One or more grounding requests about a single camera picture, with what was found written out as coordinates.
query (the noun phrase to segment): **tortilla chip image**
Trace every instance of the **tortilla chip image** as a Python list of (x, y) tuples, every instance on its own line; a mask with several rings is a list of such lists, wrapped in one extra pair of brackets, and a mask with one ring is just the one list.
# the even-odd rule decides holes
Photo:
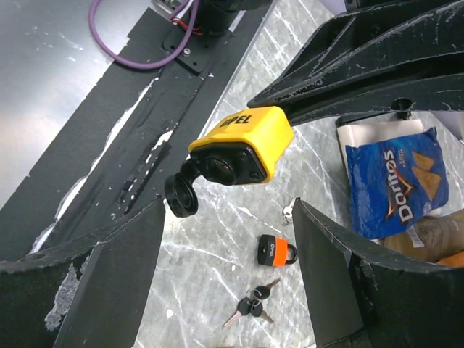
[(419, 180), (420, 185), (426, 191), (429, 199), (433, 201), (436, 192), (438, 191), (438, 187), (440, 186), (440, 181), (442, 181), (440, 175), (430, 173), (419, 167), (413, 167), (413, 172), (415, 177)]
[(413, 151), (413, 157), (416, 165), (420, 169), (430, 170), (434, 166), (435, 161), (430, 157), (424, 156), (423, 154), (419, 154), (416, 151)]

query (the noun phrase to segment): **black key head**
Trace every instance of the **black key head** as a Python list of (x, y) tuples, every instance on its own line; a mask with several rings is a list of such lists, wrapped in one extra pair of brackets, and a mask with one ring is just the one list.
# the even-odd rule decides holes
[(261, 301), (258, 300), (258, 299), (254, 299), (254, 300), (252, 301), (251, 314), (252, 314), (254, 317), (260, 317), (260, 316), (261, 316), (261, 313), (262, 313), (262, 310), (263, 310), (263, 307), (262, 307)]
[(267, 299), (270, 296), (270, 289), (264, 285), (257, 286), (254, 288), (253, 295), (257, 299)]
[(252, 311), (252, 301), (248, 297), (241, 299), (237, 305), (237, 310), (243, 316), (248, 315)]

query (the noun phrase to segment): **chip bag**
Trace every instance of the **chip bag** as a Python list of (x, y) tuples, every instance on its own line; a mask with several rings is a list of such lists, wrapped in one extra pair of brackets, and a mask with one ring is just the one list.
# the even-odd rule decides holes
[(377, 239), (404, 232), (448, 202), (435, 128), (346, 150), (352, 224), (360, 235)]

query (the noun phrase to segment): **orange padlock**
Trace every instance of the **orange padlock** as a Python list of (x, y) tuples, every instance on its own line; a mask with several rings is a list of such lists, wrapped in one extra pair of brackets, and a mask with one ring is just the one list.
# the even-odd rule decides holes
[(297, 248), (285, 239), (263, 234), (258, 243), (258, 263), (264, 266), (292, 265), (298, 259)]

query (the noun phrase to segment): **black rubber cap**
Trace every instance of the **black rubber cap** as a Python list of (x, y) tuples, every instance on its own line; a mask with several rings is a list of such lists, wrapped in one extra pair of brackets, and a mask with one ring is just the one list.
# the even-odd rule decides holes
[(180, 173), (166, 179), (165, 196), (169, 207), (178, 218), (187, 218), (198, 211), (198, 198), (195, 190)]

